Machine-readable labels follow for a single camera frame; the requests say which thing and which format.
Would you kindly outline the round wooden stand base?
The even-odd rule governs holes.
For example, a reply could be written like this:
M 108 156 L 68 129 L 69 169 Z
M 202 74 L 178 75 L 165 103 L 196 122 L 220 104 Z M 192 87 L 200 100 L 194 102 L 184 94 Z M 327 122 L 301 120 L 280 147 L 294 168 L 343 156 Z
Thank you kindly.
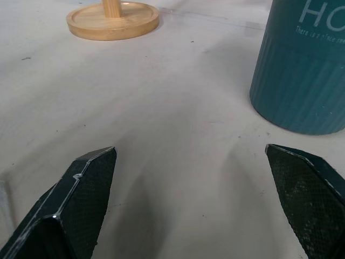
M 159 11 L 148 4 L 102 0 L 70 12 L 66 17 L 70 32 L 89 40 L 123 40 L 145 35 L 160 22 Z

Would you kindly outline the teal ribbed ceramic cup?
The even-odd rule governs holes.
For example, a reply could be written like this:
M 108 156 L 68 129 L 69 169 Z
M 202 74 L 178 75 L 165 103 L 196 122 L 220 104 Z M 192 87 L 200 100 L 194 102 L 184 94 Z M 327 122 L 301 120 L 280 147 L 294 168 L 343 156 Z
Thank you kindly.
M 273 0 L 250 101 L 292 132 L 345 129 L 345 0 Z

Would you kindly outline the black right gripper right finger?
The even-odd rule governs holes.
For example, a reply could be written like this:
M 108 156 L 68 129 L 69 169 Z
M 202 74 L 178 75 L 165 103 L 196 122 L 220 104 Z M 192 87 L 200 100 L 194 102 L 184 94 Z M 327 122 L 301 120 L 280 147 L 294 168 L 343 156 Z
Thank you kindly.
M 345 259 L 345 179 L 323 158 L 265 148 L 288 223 L 308 259 Z

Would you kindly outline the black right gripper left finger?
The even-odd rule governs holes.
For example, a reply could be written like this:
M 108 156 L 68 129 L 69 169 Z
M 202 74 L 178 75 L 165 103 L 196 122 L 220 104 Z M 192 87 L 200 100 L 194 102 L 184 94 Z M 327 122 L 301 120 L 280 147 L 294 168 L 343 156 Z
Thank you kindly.
M 0 259 L 91 259 L 106 215 L 114 147 L 75 159 L 34 204 L 0 250 Z

